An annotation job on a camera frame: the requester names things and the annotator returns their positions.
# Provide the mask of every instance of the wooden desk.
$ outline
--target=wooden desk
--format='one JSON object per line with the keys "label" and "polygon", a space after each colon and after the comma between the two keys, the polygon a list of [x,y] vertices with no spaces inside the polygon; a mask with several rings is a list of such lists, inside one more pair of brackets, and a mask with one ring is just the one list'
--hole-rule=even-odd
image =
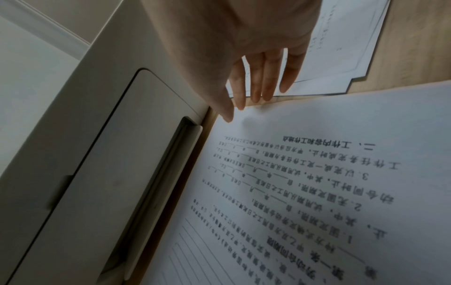
{"label": "wooden desk", "polygon": [[[367,76],[352,81],[348,93],[367,92],[451,79],[451,0],[391,0]],[[274,97],[269,104],[315,96]],[[253,105],[248,99],[247,105]],[[203,132],[155,227],[131,279],[140,283],[202,150],[217,114],[209,110]]]}

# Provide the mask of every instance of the printer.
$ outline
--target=printer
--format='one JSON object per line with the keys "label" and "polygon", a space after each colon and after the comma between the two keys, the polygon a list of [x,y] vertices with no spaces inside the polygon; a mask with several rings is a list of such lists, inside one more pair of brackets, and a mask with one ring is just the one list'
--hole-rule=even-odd
{"label": "printer", "polygon": [[130,278],[207,109],[122,1],[0,177],[0,285]]}

